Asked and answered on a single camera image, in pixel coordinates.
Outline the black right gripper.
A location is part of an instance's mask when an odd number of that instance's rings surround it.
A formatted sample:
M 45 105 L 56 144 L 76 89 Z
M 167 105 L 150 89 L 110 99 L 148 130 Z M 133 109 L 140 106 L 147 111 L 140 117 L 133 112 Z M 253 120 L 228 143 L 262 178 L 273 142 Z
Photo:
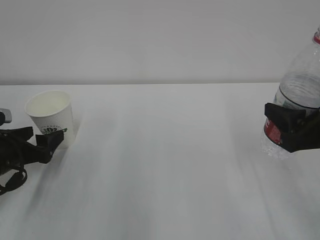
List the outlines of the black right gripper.
M 320 110 L 308 117 L 304 109 L 286 108 L 274 103 L 264 105 L 264 133 L 272 143 L 294 153 L 320 148 Z

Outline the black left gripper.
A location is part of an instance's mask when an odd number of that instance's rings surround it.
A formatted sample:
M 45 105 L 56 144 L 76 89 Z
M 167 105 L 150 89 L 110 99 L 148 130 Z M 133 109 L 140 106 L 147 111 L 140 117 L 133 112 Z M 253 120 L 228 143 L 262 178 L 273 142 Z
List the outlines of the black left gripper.
M 47 164 L 64 140 L 62 130 L 36 135 L 36 144 L 28 140 L 34 135 L 33 127 L 2 129 L 0 131 L 0 174 L 22 170 L 32 163 Z

